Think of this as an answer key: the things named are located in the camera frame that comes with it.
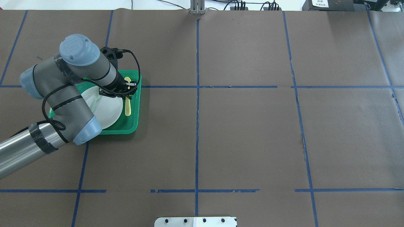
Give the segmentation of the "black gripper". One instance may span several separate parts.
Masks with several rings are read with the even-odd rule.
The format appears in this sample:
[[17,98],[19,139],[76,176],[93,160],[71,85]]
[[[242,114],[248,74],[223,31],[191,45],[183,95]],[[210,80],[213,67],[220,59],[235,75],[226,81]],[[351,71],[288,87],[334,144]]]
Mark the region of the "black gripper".
[[99,89],[99,94],[106,97],[123,97],[124,100],[131,100],[132,95],[137,92],[138,84],[138,80],[129,79],[129,82],[127,82],[124,76],[118,73],[112,84],[102,86]]

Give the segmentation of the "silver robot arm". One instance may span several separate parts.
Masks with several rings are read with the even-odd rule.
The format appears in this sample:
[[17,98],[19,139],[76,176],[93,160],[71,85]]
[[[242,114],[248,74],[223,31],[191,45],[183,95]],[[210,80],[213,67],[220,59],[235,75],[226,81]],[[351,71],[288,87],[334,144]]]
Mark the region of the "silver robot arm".
[[52,58],[36,64],[20,75],[22,88],[42,100],[43,121],[34,122],[1,143],[1,178],[28,166],[63,145],[82,145],[102,132],[102,126],[76,85],[89,82],[99,94],[129,98],[140,88],[142,75],[126,81],[117,61],[127,49],[98,48],[88,37],[72,34]]

